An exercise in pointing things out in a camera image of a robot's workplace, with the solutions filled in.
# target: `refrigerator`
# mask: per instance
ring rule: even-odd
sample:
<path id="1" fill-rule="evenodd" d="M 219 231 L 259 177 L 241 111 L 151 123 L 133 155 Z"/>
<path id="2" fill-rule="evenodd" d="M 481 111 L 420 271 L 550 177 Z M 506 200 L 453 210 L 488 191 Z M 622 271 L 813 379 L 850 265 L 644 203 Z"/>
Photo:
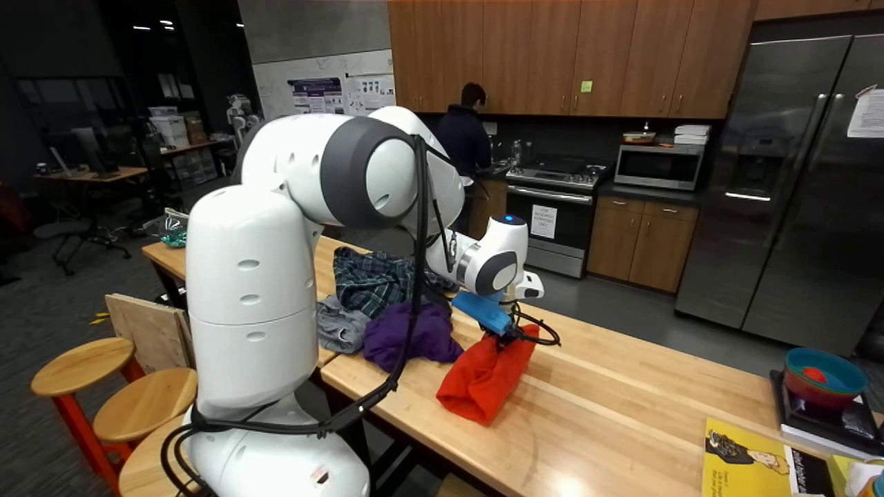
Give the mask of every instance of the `refrigerator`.
<path id="1" fill-rule="evenodd" d="M 850 133 L 878 87 L 884 32 L 748 47 L 677 312 L 853 352 L 884 300 L 884 140 Z"/>

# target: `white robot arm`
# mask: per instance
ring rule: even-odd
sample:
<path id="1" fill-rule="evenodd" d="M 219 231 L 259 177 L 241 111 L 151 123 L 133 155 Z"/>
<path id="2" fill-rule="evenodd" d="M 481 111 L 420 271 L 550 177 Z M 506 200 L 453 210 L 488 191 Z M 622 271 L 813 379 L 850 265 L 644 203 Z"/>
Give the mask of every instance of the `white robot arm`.
<path id="1" fill-rule="evenodd" d="M 463 180 L 445 155 L 424 155 L 424 198 L 437 220 L 418 231 L 422 158 L 415 140 L 441 151 L 405 107 L 361 118 L 279 118 L 253 136 L 244 184 L 220 187 L 192 207 L 188 307 L 202 417 L 244 420 L 274 403 L 253 420 L 311 421 L 292 388 L 314 369 L 314 227 L 400 224 L 415 238 L 437 238 L 429 265 L 469 292 L 516 286 L 525 296 L 525 282 L 542 292 L 539 278 L 523 271 L 525 224 L 494 220 L 484 240 L 445 228 L 463 207 Z M 191 457 L 219 493 L 368 492 L 364 467 L 336 435 L 197 434 Z"/>

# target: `stove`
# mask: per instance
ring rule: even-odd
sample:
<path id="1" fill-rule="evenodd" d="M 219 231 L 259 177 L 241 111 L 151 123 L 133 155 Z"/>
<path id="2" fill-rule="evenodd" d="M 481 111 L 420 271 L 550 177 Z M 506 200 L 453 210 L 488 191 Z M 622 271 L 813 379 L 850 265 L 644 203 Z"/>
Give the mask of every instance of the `stove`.
<path id="1" fill-rule="evenodd" d="M 594 194 L 608 165 L 572 155 L 529 158 L 528 165 L 506 170 L 509 181 L 543 184 L 560 191 Z"/>
<path id="2" fill-rule="evenodd" d="M 578 155 L 532 155 L 506 173 L 506 210 L 528 220 L 528 265 L 583 276 L 594 194 L 608 165 Z"/>

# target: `kitchen cabinet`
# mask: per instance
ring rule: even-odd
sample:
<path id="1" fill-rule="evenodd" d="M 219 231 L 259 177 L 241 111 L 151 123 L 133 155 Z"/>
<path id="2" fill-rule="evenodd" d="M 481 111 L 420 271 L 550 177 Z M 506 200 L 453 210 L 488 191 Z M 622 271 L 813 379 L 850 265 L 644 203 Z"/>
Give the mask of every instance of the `kitchen cabinet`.
<path id="1" fill-rule="evenodd" d="M 601 196 L 589 247 L 589 271 L 662 292 L 677 292 L 695 224 L 695 207 Z"/>
<path id="2" fill-rule="evenodd" d="M 506 214 L 506 180 L 474 180 L 474 184 L 466 194 L 460 228 L 469 238 L 484 238 L 488 218 Z"/>
<path id="3" fill-rule="evenodd" d="M 677 292 L 690 250 L 694 224 L 694 207 L 647 200 L 630 282 Z"/>
<path id="4" fill-rule="evenodd" d="M 389 0 L 394 95 L 441 112 L 460 84 L 485 112 L 565 112 L 581 0 Z"/>
<path id="5" fill-rule="evenodd" d="M 639 0 L 622 116 L 723 118 L 753 0 Z"/>
<path id="6" fill-rule="evenodd" d="M 757 0 L 753 18 L 792 18 L 875 7 L 871 0 Z"/>
<path id="7" fill-rule="evenodd" d="M 723 118 L 744 65 L 753 0 L 695 0 L 669 116 Z"/>
<path id="8" fill-rule="evenodd" d="M 586 263 L 592 274 L 630 278 L 641 211 L 641 198 L 599 196 Z"/>
<path id="9" fill-rule="evenodd" d="M 398 102 L 441 112 L 723 118 L 753 0 L 389 0 Z"/>
<path id="10" fill-rule="evenodd" d="M 583 116 L 619 116 L 628 82 L 628 47 L 639 0 L 583 0 L 574 50 L 574 107 Z"/>
<path id="11" fill-rule="evenodd" d="M 695 0 L 639 0 L 622 116 L 669 116 Z"/>

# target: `purple cloth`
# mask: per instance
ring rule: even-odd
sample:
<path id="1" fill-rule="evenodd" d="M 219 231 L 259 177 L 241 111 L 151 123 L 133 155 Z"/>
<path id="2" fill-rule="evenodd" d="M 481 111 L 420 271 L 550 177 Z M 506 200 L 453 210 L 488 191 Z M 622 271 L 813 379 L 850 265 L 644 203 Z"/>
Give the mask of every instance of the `purple cloth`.
<path id="1" fill-rule="evenodd" d="M 391 373 L 402 352 L 402 341 L 409 336 L 409 307 L 391 303 L 364 329 L 364 350 L 361 355 Z M 412 355 L 424 355 L 433 361 L 456 361 L 463 347 L 451 336 L 451 314 L 441 303 L 422 303 L 418 326 L 412 330 Z"/>

